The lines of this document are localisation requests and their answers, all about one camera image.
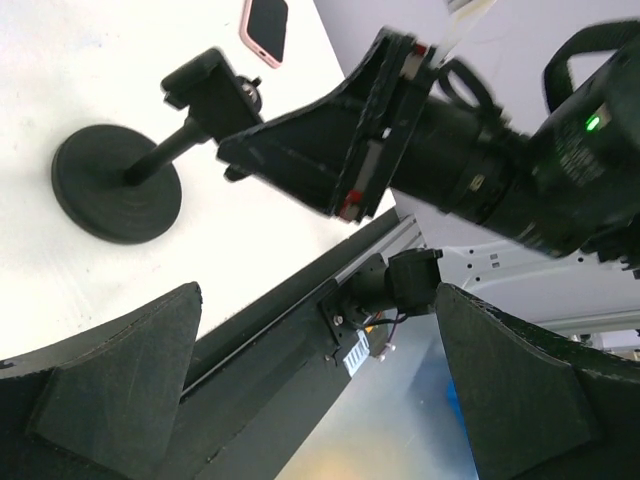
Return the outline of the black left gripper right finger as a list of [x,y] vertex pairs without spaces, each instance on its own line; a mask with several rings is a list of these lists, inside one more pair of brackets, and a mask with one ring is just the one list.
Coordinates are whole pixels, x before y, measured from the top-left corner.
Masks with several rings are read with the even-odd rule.
[[638,478],[638,362],[451,284],[436,316],[479,478]]

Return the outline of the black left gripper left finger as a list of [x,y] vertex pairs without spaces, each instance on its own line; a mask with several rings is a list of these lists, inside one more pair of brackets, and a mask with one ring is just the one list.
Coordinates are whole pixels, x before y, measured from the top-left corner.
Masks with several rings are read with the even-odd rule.
[[1,362],[4,479],[151,479],[168,451],[202,313],[183,284]]

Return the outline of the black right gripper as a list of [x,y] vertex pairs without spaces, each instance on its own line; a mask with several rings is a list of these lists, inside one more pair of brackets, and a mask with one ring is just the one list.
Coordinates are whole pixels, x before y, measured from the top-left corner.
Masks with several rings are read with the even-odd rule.
[[382,29],[332,91],[224,139],[217,156],[325,216],[372,217],[426,106],[434,53]]

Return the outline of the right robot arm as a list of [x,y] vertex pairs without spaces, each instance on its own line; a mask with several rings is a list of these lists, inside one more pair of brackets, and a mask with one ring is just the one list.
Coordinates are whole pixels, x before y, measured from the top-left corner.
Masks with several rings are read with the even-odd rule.
[[328,217],[372,216],[401,191],[551,258],[639,268],[639,22],[585,27],[543,73],[548,117],[508,126],[459,59],[389,28],[334,90],[220,141],[255,176]]

